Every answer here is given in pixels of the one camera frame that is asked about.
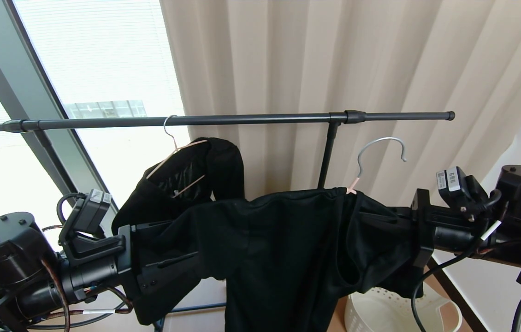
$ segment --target wooden floor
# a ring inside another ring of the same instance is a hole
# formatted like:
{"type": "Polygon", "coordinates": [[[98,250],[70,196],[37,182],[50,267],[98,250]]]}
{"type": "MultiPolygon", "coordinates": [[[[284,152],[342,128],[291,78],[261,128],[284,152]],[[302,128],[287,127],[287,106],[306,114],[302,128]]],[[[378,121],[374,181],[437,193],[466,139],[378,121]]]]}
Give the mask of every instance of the wooden floor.
{"type": "MultiPolygon", "coordinates": [[[[444,291],[443,287],[439,284],[435,277],[430,277],[427,279],[426,283],[431,286],[435,292],[440,295],[449,298],[447,293],[444,291]]],[[[347,297],[341,298],[338,301],[338,305],[336,307],[336,311],[334,311],[334,315],[332,316],[332,320],[330,321],[330,326],[328,326],[327,332],[346,332],[347,329],[344,327],[344,309],[347,306],[347,297]]],[[[446,326],[455,326],[457,323],[458,315],[455,313],[455,310],[450,305],[444,305],[441,308],[441,315],[443,315],[443,323],[446,326]]],[[[461,324],[461,328],[459,328],[459,332],[473,332],[469,327],[468,323],[463,320],[461,324]]]]}

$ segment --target hanger hook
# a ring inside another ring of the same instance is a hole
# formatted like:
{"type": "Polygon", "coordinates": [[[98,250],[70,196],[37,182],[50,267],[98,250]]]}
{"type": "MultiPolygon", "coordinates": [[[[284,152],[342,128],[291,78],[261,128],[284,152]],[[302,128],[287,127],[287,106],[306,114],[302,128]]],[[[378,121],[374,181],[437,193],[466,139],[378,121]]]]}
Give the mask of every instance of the hanger hook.
{"type": "Polygon", "coordinates": [[[176,115],[171,115],[171,116],[167,116],[166,119],[164,119],[164,123],[162,124],[163,128],[164,128],[164,132],[166,133],[166,135],[172,137],[172,142],[174,143],[174,150],[178,150],[178,145],[177,145],[177,140],[174,139],[174,136],[170,135],[168,133],[168,131],[166,131],[166,121],[168,121],[168,119],[172,118],[173,116],[176,116],[176,115]]]}
{"type": "Polygon", "coordinates": [[[397,138],[397,137],[382,137],[382,138],[378,138],[378,139],[375,139],[373,141],[370,141],[369,143],[367,143],[362,149],[361,151],[359,151],[359,156],[357,156],[357,163],[359,164],[359,174],[357,175],[357,178],[360,178],[361,177],[361,173],[363,172],[363,167],[361,165],[361,155],[365,152],[365,150],[370,146],[372,145],[373,143],[377,143],[379,141],[385,141],[387,139],[391,139],[392,141],[398,141],[398,143],[400,143],[400,145],[402,145],[402,155],[400,155],[400,158],[402,159],[402,161],[406,162],[406,157],[404,157],[404,153],[405,153],[405,149],[406,149],[406,145],[404,144],[404,141],[402,141],[401,139],[397,138]]]}

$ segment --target black garment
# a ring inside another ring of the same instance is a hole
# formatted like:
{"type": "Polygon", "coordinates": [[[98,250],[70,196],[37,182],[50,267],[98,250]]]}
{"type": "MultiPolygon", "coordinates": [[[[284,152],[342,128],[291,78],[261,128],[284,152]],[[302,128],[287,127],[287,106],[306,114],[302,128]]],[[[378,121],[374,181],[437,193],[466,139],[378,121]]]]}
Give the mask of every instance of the black garment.
{"type": "Polygon", "coordinates": [[[198,252],[168,266],[156,301],[136,299],[142,324],[159,319],[201,278],[227,279],[227,332],[324,332],[337,300],[384,286],[409,297],[423,271],[412,235],[362,221],[396,215],[345,188],[271,194],[189,208],[145,246],[161,259],[198,252]]]}
{"type": "Polygon", "coordinates": [[[114,235],[122,225],[174,219],[191,206],[210,202],[212,192],[216,200],[244,198],[244,164],[238,147],[220,138],[201,137],[193,142],[203,140],[207,142],[181,149],[168,158],[151,177],[146,179],[157,164],[144,172],[113,219],[114,235]],[[195,185],[172,198],[203,175],[195,185]]]}

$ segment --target laundry basket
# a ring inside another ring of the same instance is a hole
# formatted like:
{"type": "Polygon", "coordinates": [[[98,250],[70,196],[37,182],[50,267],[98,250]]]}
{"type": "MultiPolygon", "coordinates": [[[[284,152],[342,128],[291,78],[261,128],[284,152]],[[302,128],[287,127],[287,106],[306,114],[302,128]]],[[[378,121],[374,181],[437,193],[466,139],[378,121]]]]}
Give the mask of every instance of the laundry basket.
{"type": "MultiPolygon", "coordinates": [[[[456,332],[463,321],[459,307],[451,300],[440,296],[429,285],[424,285],[424,296],[416,300],[416,309],[422,324],[431,332],[456,332]],[[457,326],[444,330],[440,307],[454,305],[457,326]]],[[[344,315],[347,332],[418,332],[412,316],[410,300],[383,288],[371,288],[365,294],[349,296],[344,315]]]]}

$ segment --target beige curtain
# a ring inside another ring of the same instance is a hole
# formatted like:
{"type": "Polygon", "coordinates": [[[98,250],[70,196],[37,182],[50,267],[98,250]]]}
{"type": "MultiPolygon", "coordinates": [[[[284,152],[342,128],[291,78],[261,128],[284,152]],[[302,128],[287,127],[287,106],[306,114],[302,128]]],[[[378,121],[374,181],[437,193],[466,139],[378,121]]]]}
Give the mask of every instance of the beige curtain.
{"type": "MultiPolygon", "coordinates": [[[[187,115],[444,112],[344,124],[326,187],[410,204],[435,172],[482,179],[521,124],[521,0],[161,0],[187,115]]],[[[244,157],[247,198],[315,188],[327,124],[192,127],[244,157]]]]}

